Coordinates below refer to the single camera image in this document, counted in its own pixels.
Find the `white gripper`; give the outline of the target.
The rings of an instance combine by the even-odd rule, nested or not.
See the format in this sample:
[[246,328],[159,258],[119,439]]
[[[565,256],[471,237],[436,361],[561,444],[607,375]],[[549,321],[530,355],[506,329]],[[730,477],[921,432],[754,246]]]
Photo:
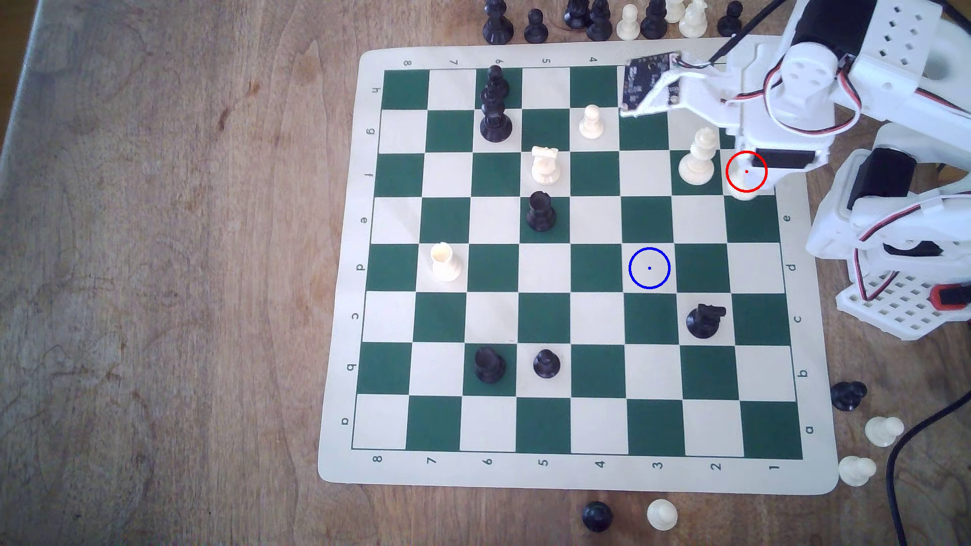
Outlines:
[[832,135],[805,136],[780,127],[783,122],[802,130],[818,130],[835,124],[830,93],[836,76],[836,56],[825,45],[795,43],[784,54],[775,46],[759,44],[755,59],[742,71],[744,93],[761,92],[767,73],[780,65],[775,75],[780,85],[771,84],[767,113],[762,97],[737,103],[738,150],[761,155],[770,168],[814,169],[826,159]]

